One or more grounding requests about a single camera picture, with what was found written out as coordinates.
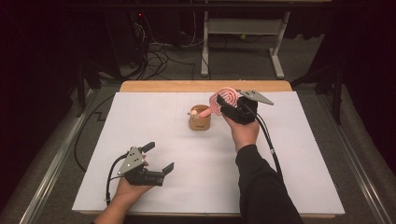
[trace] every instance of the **white board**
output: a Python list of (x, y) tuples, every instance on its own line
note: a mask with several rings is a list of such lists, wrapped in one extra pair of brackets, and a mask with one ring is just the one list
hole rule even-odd
[[(207, 131), (192, 131), (187, 114), (208, 105), (210, 92), (119, 92), (93, 152), (73, 210), (106, 208), (106, 180), (113, 161), (130, 147), (155, 142), (147, 153), (150, 171), (171, 162), (175, 169), (162, 187), (147, 192), (133, 206), (139, 214), (239, 214), (238, 170), (231, 131), (212, 114)], [(300, 214), (344, 214), (296, 92), (263, 92), (275, 105), (259, 104), (278, 156), (289, 195)], [(275, 168), (263, 133), (258, 148)], [(122, 161), (114, 169), (114, 176)], [(110, 189), (114, 195), (118, 180)]]

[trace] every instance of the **gray carpet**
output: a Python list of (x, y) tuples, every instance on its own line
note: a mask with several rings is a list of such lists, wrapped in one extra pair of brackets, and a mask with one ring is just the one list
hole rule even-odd
[[(225, 42), (215, 37), (210, 42), (212, 49), (209, 53), (209, 67), (211, 79), (276, 79), (272, 68), (267, 48), (274, 44), (272, 37), (264, 37), (253, 43), (241, 43), (237, 40)], [(286, 80), (303, 76), (309, 68), (316, 53), (321, 38), (311, 40), (285, 39), (279, 52)], [(179, 63), (168, 61), (167, 67), (161, 72), (161, 76), (151, 79), (209, 79), (201, 77), (201, 49), (172, 47), (166, 48), (167, 55)], [(159, 64), (155, 59), (151, 64)], [(125, 73), (130, 72), (128, 66), (123, 67)], [(145, 77), (154, 71), (148, 69)], [(96, 91), (92, 98), (92, 104), (87, 111), (90, 115), (109, 96), (119, 90), (120, 83), (106, 81), (101, 90)], [(378, 223), (370, 204), (365, 198), (361, 185), (358, 182), (343, 149), (343, 144), (334, 129), (332, 119), (329, 117), (328, 108), (323, 106), (323, 98), (315, 95), (313, 85), (302, 85), (296, 88), (302, 102), (308, 122), (312, 128), (314, 136), (318, 141), (320, 151), (328, 166), (332, 180), (338, 190), (346, 214), (332, 219), (305, 218), (305, 223)], [(96, 146), (97, 139), (104, 126), (103, 119), (106, 117), (111, 106), (112, 99), (108, 99), (100, 105), (92, 116), (87, 119), (78, 139), (76, 147), (78, 159), (83, 167), (87, 167)], [(47, 172), (57, 148), (62, 144), (67, 135), (70, 134), (70, 127), (75, 121), (76, 108), (72, 108), (70, 114), (60, 124), (48, 143), (36, 156), (30, 169), (16, 189), (12, 199), (0, 216), (0, 223), (19, 223), (29, 202), (35, 195), (41, 179)], [(379, 196), (387, 208), (387, 211), (396, 220), (395, 204), (396, 197), (393, 192), (396, 188), (395, 176), (389, 172), (388, 166), (379, 156), (370, 137), (364, 130), (363, 125), (354, 110), (353, 104), (348, 98), (347, 90), (343, 91), (342, 103), (343, 130), (356, 149), (362, 165), (366, 168), (368, 176), (373, 180), (373, 184), (379, 192)], [(38, 212), (35, 223), (90, 223), (95, 216), (82, 215), (71, 211), (76, 198), (79, 185), (84, 173), (78, 167), (73, 155), (74, 145), (70, 148), (64, 167), (60, 172), (53, 189), (47, 200), (44, 200), (42, 209)], [(237, 218), (190, 218), (190, 217), (129, 217), (133, 223), (238, 223)]]

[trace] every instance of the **metal leg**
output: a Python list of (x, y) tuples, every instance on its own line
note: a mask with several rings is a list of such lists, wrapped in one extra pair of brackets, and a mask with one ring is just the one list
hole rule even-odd
[(283, 35), (285, 34), (286, 27), (288, 26), (289, 16), (290, 16), (290, 12), (285, 12), (285, 15), (283, 16), (283, 21), (279, 26), (279, 32), (277, 34), (277, 39), (276, 39), (276, 46), (273, 49), (269, 49), (271, 60), (275, 68), (276, 76), (279, 79), (284, 79), (285, 75), (283, 74), (282, 67), (280, 66), (280, 61), (277, 57), (277, 53), (279, 52), (279, 47), (280, 44), (282, 43)]
[(205, 12), (205, 20), (204, 20), (204, 48), (202, 50), (202, 60), (201, 60), (201, 76), (207, 77), (209, 75), (209, 50), (207, 48), (207, 37), (208, 37), (208, 15), (209, 13)]

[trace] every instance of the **lollipop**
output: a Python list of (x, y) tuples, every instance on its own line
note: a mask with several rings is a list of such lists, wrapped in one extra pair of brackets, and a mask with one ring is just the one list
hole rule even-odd
[(221, 112), (220, 112), (221, 105), (219, 105), (217, 102), (218, 95), (220, 95), (225, 100), (225, 102), (227, 104), (232, 105), (232, 106), (236, 105), (238, 98), (239, 98), (239, 94), (234, 88), (224, 87), (220, 91), (214, 93), (209, 98), (210, 107), (208, 109), (204, 110), (203, 112), (199, 113), (198, 116), (200, 118), (206, 118), (211, 113), (214, 113), (217, 116), (221, 115)]

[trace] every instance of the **person's right hand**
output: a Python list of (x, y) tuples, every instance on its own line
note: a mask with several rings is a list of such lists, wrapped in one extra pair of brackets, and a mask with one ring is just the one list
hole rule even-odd
[(222, 115), (231, 127), (231, 134), (233, 142), (235, 143), (235, 151), (248, 145), (256, 145), (257, 137), (259, 136), (260, 125), (257, 120), (249, 124), (236, 123), (225, 115)]

